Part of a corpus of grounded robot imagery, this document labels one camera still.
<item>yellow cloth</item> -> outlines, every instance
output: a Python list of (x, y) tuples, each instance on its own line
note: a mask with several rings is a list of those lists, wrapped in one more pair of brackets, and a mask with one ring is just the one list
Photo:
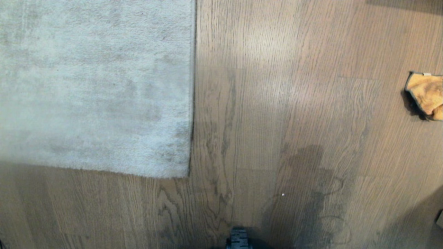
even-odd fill
[(413, 72), (404, 90), (428, 119), (443, 121), (443, 76)]

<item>white shaggy rug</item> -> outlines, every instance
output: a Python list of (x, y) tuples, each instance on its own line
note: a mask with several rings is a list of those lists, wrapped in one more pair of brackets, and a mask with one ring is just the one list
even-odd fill
[(0, 161), (184, 177), (194, 0), (0, 2)]

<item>wooden floor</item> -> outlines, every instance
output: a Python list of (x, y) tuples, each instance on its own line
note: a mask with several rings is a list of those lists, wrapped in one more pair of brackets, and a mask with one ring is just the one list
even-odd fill
[(401, 94), (443, 74), (443, 2), (197, 2), (190, 177), (3, 163), (8, 248), (443, 248), (443, 126)]

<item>black wheel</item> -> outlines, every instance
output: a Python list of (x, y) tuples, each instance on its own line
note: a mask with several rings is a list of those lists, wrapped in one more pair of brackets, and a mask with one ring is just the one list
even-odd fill
[(226, 240), (226, 249), (253, 249), (245, 229), (233, 228), (231, 238)]

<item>dark object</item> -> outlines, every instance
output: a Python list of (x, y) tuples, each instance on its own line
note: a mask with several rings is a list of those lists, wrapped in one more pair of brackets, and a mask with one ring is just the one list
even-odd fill
[(439, 215), (435, 219), (435, 222), (439, 227), (443, 228), (443, 210), (440, 210)]
[(232, 228), (231, 237), (226, 239), (226, 249), (253, 249), (245, 229)]
[(402, 90), (401, 96), (403, 98), (404, 106), (410, 112), (411, 116), (418, 116), (421, 120), (427, 121), (426, 114), (423, 113), (423, 111), (420, 110), (420, 107), (417, 106), (417, 103), (410, 92)]
[(231, 237), (226, 239), (226, 249), (273, 249), (266, 242), (248, 238), (244, 228), (232, 228)]

